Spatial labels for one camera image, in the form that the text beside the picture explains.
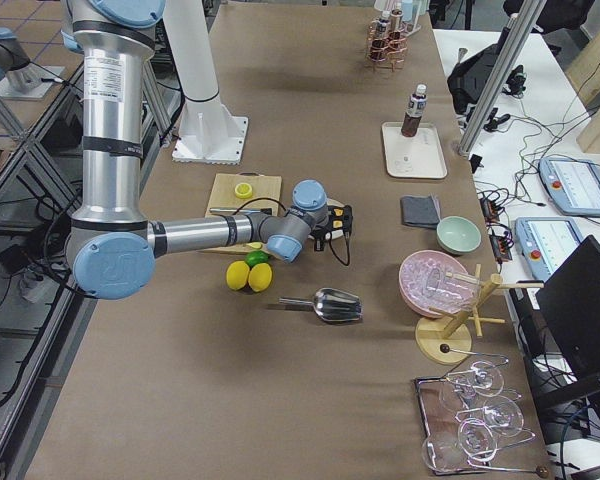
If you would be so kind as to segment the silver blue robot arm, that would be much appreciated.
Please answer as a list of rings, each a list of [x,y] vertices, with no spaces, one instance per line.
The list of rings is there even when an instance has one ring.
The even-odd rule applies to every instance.
[[[72,214],[67,259],[78,286],[126,298],[166,254],[263,242],[291,262],[332,220],[323,186],[298,183],[282,216],[265,213],[162,223],[139,208],[143,72],[163,24],[184,99],[176,156],[236,164],[248,121],[220,99],[203,6],[198,1],[67,1],[65,45],[84,56],[83,190]]]

